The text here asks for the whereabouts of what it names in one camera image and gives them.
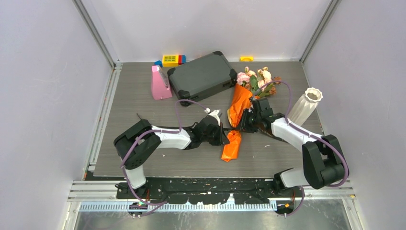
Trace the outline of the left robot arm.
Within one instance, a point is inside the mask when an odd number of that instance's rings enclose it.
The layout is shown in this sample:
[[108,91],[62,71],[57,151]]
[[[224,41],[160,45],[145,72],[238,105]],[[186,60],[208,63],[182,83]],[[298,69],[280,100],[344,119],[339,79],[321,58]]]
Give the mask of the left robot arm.
[[142,198],[147,192],[143,164],[157,149],[191,150],[203,142],[212,146],[229,144],[223,124],[207,115],[191,126],[159,127],[141,119],[113,141],[122,160],[124,176],[129,181],[128,192]]

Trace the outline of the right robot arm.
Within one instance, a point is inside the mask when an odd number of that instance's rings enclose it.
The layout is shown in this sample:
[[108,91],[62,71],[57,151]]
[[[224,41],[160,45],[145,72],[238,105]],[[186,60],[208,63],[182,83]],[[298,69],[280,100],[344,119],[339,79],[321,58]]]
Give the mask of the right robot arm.
[[244,109],[237,129],[263,134],[295,147],[302,154],[301,168],[290,168],[276,173],[273,190],[278,196],[287,196],[297,186],[320,189],[340,186],[346,182],[349,169],[338,139],[322,136],[291,122],[284,114],[274,113],[266,98],[250,99],[252,107]]

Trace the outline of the orange flower bouquet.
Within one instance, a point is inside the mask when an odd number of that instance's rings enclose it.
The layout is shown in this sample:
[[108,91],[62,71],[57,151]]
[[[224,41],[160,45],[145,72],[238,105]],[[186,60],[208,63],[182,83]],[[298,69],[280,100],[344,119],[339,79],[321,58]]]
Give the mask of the orange flower bouquet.
[[[281,77],[273,77],[271,75],[268,67],[263,67],[257,71],[252,71],[249,67],[245,67],[243,72],[238,73],[231,105],[227,110],[227,117],[231,127],[236,128],[242,119],[244,110],[251,107],[249,97],[256,90],[261,89],[261,92],[255,94],[256,98],[274,95],[276,94],[275,85],[279,84],[278,81],[280,80]],[[232,130],[227,134],[227,138],[229,144],[224,146],[221,159],[229,162],[238,158],[242,142],[241,132]]]

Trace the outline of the black ribbon gold lettering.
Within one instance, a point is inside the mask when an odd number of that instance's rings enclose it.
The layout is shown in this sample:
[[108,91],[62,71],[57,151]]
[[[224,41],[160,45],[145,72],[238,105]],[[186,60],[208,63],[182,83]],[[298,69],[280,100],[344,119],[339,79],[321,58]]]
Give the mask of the black ribbon gold lettering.
[[[223,128],[223,130],[224,130],[224,131],[227,131],[227,132],[230,132],[230,131],[236,130],[236,128]],[[278,141],[282,141],[282,142],[287,143],[287,141],[285,141],[285,140],[283,140],[283,139],[281,139],[281,138],[278,138],[278,137],[274,136],[271,132],[268,132],[267,130],[264,130],[264,129],[261,129],[261,128],[257,128],[256,132],[258,132],[258,131],[260,131],[261,133],[263,133],[264,135],[266,135],[266,136],[268,136],[268,137],[270,137],[270,138],[273,138],[273,139],[275,139],[275,140],[278,140]]]

